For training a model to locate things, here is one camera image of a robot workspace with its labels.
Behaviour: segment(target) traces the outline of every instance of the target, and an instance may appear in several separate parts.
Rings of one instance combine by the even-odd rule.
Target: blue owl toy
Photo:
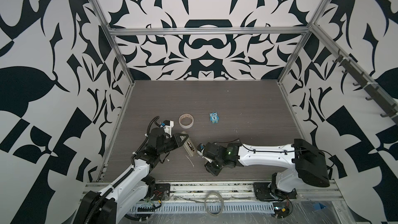
[[[210,113],[210,121],[215,124],[218,123],[218,115],[216,112],[211,112]]]

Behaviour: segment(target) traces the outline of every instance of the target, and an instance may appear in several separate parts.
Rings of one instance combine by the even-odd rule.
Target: table surface
[[[212,124],[209,113],[217,112]],[[183,129],[178,118],[189,113],[193,126]],[[207,142],[241,142],[257,146],[292,144],[300,138],[282,93],[274,80],[263,81],[136,81],[108,161],[104,181],[113,181],[130,164],[133,151],[144,141],[151,119],[174,121],[173,133],[186,131],[195,146]],[[183,147],[172,152],[150,173],[157,181],[236,181],[270,179],[275,166],[224,168],[217,177],[206,160],[190,157]]]

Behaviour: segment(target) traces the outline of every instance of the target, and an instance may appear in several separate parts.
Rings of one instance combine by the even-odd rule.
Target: white wall
[[[88,1],[0,0],[0,82],[1,222],[63,223],[129,87]]]
[[[306,26],[320,1],[99,0],[99,3],[110,27],[168,28]],[[117,42],[135,79],[207,80],[277,79],[298,40],[299,34],[247,34],[132,36],[124,40],[119,37]]]
[[[394,98],[397,94],[397,0],[332,0],[319,21]],[[398,126],[335,57],[311,36],[283,84],[306,139],[330,152],[348,206],[371,223],[398,221]]]

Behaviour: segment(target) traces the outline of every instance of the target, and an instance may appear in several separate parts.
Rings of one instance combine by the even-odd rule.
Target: robotic arm
[[[155,178],[148,176],[160,160],[160,155],[181,147],[187,134],[172,135],[173,121],[148,126],[147,138],[131,157],[131,165],[112,183],[99,192],[88,192],[82,199],[74,224],[116,224],[138,201],[152,197]],[[152,123],[158,127],[148,134]]]
[[[214,176],[224,167],[255,164],[285,167],[285,171],[272,176],[267,189],[262,189],[260,200],[292,198],[295,188],[303,184],[330,186],[325,154],[302,139],[295,139],[294,144],[284,146],[250,146],[239,142],[222,147],[207,143],[206,146],[200,144],[197,152],[208,161],[206,170]]]

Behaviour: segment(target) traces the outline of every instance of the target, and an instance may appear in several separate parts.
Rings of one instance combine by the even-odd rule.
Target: tape roll
[[[192,120],[192,122],[191,122],[189,125],[183,125],[183,124],[181,124],[181,120],[182,120],[183,118],[190,118],[190,119]],[[178,119],[178,123],[179,123],[180,126],[181,126],[182,128],[184,128],[184,129],[191,128],[191,127],[193,126],[193,117],[192,117],[191,114],[187,114],[187,113],[186,113],[186,114],[183,114],[183,115],[181,115],[180,118]]]

